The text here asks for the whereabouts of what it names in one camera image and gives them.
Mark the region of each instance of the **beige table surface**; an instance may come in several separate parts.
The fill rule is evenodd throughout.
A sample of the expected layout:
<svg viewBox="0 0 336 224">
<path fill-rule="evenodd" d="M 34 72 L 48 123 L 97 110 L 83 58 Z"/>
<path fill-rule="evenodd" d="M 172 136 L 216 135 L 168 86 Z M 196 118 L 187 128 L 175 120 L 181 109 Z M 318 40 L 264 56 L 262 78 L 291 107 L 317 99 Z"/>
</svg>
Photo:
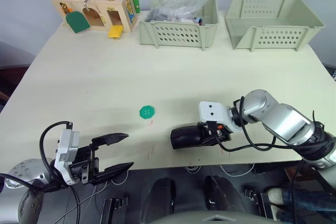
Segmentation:
<svg viewBox="0 0 336 224">
<path fill-rule="evenodd" d="M 106 32 L 74 34 L 64 26 L 47 41 L 0 114 L 0 172 L 28 158 L 39 158 L 42 131 L 57 121 L 74 122 L 80 146 L 93 137 L 123 132 L 130 137 L 97 151 L 100 169 L 134 161 L 133 169 L 299 159 L 294 151 L 245 149 L 226 153 L 218 146 L 173 150 L 170 131 L 198 121 L 198 103 L 225 105 L 254 89 L 265 89 L 336 133 L 336 84 L 310 46 L 292 49 L 233 50 L 224 14 L 211 48 L 139 44 L 138 28 L 120 40 Z M 155 107 L 152 120 L 139 110 Z M 45 139 L 47 157 L 55 158 L 62 126 Z M 248 125 L 255 142 L 270 142 L 260 123 Z M 227 147 L 246 144 L 232 134 Z"/>
</svg>

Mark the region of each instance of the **person's leg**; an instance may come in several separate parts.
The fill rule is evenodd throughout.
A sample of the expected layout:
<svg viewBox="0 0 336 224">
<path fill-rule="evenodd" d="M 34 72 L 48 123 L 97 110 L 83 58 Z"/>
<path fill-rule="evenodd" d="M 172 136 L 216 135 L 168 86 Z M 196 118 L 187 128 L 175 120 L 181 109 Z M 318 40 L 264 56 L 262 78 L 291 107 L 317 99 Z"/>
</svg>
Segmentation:
<svg viewBox="0 0 336 224">
<path fill-rule="evenodd" d="M 282 190 L 282 199 L 286 206 L 290 206 L 291 191 Z M 295 205 L 309 211 L 336 211 L 336 198 L 326 191 L 295 189 Z"/>
<path fill-rule="evenodd" d="M 278 211 L 276 217 L 277 217 L 276 220 L 282 223 L 286 223 L 286 224 L 294 223 L 293 215 L 290 212 L 283 211 L 283 210 Z M 304 219 L 302 219 L 300 216 L 297 216 L 297 220 L 298 220 L 298 224 L 306 224 Z"/>
</svg>

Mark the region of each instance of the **jeans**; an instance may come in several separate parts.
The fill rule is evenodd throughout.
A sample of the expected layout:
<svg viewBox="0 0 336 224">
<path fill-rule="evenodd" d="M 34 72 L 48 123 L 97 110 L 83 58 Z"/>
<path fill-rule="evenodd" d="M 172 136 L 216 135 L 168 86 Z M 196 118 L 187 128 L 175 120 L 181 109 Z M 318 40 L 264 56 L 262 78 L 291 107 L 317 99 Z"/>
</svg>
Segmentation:
<svg viewBox="0 0 336 224">
<path fill-rule="evenodd" d="M 285 206 L 291 206 L 291 190 L 284 189 L 282 198 Z M 295 206 L 297 209 L 316 211 L 323 217 L 336 223 L 336 197 L 326 191 L 308 191 L 295 189 Z M 293 223 L 291 212 L 280 211 L 277 213 L 279 221 L 284 223 Z M 301 217 L 297 217 L 298 224 L 305 224 Z"/>
</svg>

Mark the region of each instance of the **yellow latch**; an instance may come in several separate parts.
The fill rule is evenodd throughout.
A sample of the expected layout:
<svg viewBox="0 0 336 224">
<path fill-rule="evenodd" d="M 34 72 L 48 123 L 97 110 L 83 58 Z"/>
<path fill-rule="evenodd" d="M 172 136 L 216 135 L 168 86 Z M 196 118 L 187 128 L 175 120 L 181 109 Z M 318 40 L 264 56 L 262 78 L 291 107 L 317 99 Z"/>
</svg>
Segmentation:
<svg viewBox="0 0 336 224">
<path fill-rule="evenodd" d="M 119 25 L 119 26 L 111 26 L 111 29 L 108 33 L 109 38 L 114 38 L 114 39 L 118 39 L 121 36 L 122 33 L 122 29 L 123 26 Z"/>
</svg>

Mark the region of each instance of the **beige plastic basket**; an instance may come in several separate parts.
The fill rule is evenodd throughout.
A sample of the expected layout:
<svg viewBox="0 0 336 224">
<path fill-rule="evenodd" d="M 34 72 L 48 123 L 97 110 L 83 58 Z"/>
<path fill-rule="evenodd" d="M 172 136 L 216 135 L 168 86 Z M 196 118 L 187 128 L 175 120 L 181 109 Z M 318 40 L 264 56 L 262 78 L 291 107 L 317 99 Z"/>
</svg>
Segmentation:
<svg viewBox="0 0 336 224">
<path fill-rule="evenodd" d="M 306 45 L 324 27 L 302 0 L 232 0 L 225 16 L 232 46 L 294 48 Z"/>
<path fill-rule="evenodd" d="M 208 0 L 197 14 L 203 24 L 173 22 L 140 22 L 140 43 L 159 46 L 206 47 L 212 46 L 215 38 L 218 14 L 216 0 Z"/>
</svg>

